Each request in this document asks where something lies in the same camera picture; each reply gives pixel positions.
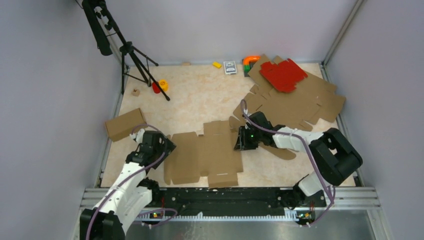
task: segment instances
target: red cup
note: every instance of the red cup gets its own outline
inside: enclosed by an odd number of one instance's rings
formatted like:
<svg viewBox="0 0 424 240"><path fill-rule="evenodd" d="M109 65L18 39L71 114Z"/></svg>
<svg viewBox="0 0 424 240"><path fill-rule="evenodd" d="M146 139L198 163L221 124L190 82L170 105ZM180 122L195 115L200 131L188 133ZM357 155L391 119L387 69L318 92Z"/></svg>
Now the red cup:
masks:
<svg viewBox="0 0 424 240"><path fill-rule="evenodd" d="M159 89L159 87L158 87L158 86L156 86L156 83L154 83L154 82L152 82L152 83L151 83L151 88L153 89L153 92L154 92L155 94L158 94L158 93L160 93L160 92L161 92L161 90Z"/></svg>

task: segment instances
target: cardboard box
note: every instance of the cardboard box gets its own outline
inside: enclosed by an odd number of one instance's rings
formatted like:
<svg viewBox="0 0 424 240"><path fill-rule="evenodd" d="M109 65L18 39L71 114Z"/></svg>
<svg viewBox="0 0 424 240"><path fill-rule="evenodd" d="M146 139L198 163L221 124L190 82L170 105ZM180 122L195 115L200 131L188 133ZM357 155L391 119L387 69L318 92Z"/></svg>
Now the cardboard box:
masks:
<svg viewBox="0 0 424 240"><path fill-rule="evenodd" d="M279 64L284 60L277 56L273 61ZM334 84L305 71L307 77L296 84L293 92L278 92L260 73L261 65L266 62L270 62L270 59L262 55L248 72L256 83L244 97L249 113L261 111L274 126L282 124L305 131L311 131L311 124L316 124L320 118L329 122L336 120L346 98L335 94L337 87ZM229 122L235 131L246 121L243 119L240 105L233 114L235 118L231 116ZM291 160L296 156L287 149L264 145L261 147L281 159Z"/></svg>
<svg viewBox="0 0 424 240"><path fill-rule="evenodd" d="M145 123L146 119L143 116L142 110L137 108L106 121L104 124L106 126L107 135L113 142L116 142L128 137L133 128L137 125ZM139 131L141 128L144 127L138 127L134 132Z"/></svg>
<svg viewBox="0 0 424 240"><path fill-rule="evenodd" d="M165 183L197 183L207 177L210 188L238 186L237 173L243 172L242 154L234 151L238 133L231 131L229 121L204 123L203 132L172 136L177 148L164 161Z"/></svg>

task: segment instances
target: metal plate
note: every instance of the metal plate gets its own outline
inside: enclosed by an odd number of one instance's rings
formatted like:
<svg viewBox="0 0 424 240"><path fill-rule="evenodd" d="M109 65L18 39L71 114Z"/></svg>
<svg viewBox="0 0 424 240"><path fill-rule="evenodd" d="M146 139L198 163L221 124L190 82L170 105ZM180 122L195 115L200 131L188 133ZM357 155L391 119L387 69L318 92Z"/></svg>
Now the metal plate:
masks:
<svg viewBox="0 0 424 240"><path fill-rule="evenodd" d="M316 226L274 221L171 221L149 230L133 224L127 240L374 240L367 211L330 211Z"/></svg>

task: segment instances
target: tripod leg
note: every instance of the tripod leg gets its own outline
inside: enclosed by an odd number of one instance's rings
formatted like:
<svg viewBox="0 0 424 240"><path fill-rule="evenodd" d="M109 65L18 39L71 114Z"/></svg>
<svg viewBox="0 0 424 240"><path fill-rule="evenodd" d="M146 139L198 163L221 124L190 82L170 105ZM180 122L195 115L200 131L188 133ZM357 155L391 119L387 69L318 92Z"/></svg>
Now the tripod leg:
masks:
<svg viewBox="0 0 424 240"><path fill-rule="evenodd" d="M131 57L132 61L135 64L135 67L138 69L138 71L140 72L141 76L143 77L143 79L145 80L145 82L147 83L147 86L151 86L152 83L149 81L149 79L147 78L145 72L143 71L143 69L140 67L140 59L134 54L134 52L129 52L129 56Z"/></svg>
<svg viewBox="0 0 424 240"><path fill-rule="evenodd" d="M124 95L124 85L125 85L125 54L124 53L122 53L121 54L121 57L122 57L122 59L121 59L121 71L122 71L122 78L121 78L121 80L122 80L122 85L121 85L121 89L120 89L120 93L122 94L122 95Z"/></svg>
<svg viewBox="0 0 424 240"><path fill-rule="evenodd" d="M150 57L148 57L146 54L142 53L142 51L138 50L135 46L132 46L134 50L139 53L141 56L145 57L147 60L149 60L152 64L154 64L156 67L159 66L159 64L155 61L153 61Z"/></svg>
<svg viewBox="0 0 424 240"><path fill-rule="evenodd" d="M131 52L130 55L131 54L133 54L134 55L134 58L138 60L138 63L140 64L140 66L144 69L144 71L147 73L147 75L151 78L151 80L153 81L153 84L156 84L157 88L159 88L160 92L165 96L166 100L168 100L168 101L171 100L170 97L161 88L161 86L159 86L159 83L155 80L155 78L150 74L149 70L144 66L144 64L142 63L142 61L140 61L140 59L134 54L134 52Z"/></svg>

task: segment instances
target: small wooden block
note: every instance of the small wooden block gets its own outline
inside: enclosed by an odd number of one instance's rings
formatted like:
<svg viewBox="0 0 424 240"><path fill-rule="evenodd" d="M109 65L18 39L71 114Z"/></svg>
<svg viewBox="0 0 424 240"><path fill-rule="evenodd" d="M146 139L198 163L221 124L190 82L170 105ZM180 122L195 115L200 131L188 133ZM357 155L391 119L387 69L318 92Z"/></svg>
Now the small wooden block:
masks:
<svg viewBox="0 0 424 240"><path fill-rule="evenodd" d="M214 61L212 63L213 66L215 66L215 68L220 69L222 67L222 65L219 62Z"/></svg>
<svg viewBox="0 0 424 240"><path fill-rule="evenodd" d="M138 90L137 88L134 88L131 92L131 95L138 97L140 95L140 90Z"/></svg>

